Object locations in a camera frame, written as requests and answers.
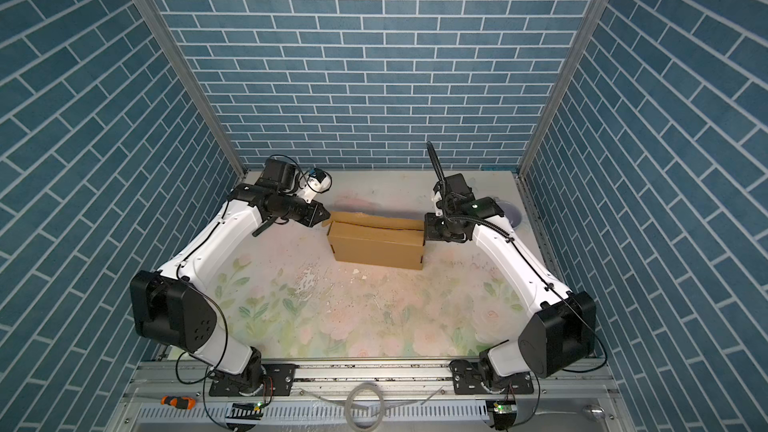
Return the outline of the brown cardboard box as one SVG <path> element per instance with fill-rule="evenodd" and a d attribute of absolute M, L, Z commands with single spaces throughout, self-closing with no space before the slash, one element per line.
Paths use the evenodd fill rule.
<path fill-rule="evenodd" d="M 364 213 L 333 212 L 327 238 L 337 262 L 422 270 L 424 223 Z"/>

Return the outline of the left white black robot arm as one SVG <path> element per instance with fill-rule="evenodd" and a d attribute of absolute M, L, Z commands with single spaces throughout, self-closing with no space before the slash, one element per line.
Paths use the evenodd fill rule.
<path fill-rule="evenodd" d="M 141 337 L 181 349 L 209 366 L 209 376 L 248 396 L 267 392 L 260 352 L 236 340 L 215 276 L 245 239 L 278 221 L 312 228 L 330 214 L 317 201 L 333 183 L 319 168 L 304 171 L 293 159 L 273 155 L 253 184 L 236 185 L 211 222 L 155 271 L 140 271 L 129 292 L 135 330 Z"/>

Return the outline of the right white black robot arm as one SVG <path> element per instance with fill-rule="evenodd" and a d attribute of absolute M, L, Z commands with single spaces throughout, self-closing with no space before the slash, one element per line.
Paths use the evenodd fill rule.
<path fill-rule="evenodd" d="M 592 297 L 572 292 L 549 272 L 493 198 L 475 197 L 461 174 L 436 175 L 435 211 L 425 215 L 425 239 L 479 247 L 517 293 L 528 319 L 517 337 L 479 353 L 483 385 L 501 392 L 513 375 L 532 372 L 546 378 L 592 353 L 598 341 Z"/>

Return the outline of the orange black screwdriver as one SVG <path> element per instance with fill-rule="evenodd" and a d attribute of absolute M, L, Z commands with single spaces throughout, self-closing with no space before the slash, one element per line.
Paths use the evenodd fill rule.
<path fill-rule="evenodd" d="M 192 410 L 196 407 L 196 400 L 186 396 L 164 396 L 161 404 L 179 410 Z"/>

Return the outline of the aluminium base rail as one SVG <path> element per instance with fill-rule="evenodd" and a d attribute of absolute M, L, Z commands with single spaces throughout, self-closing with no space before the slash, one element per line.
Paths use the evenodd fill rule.
<path fill-rule="evenodd" d="M 595 361 L 548 378 L 510 377 L 488 390 L 469 359 L 278 360 L 268 390 L 241 396 L 221 382 L 184 385 L 198 363 L 144 362 L 108 422 L 111 431 L 629 431 L 628 409 Z M 192 410 L 164 396 L 196 400 Z"/>

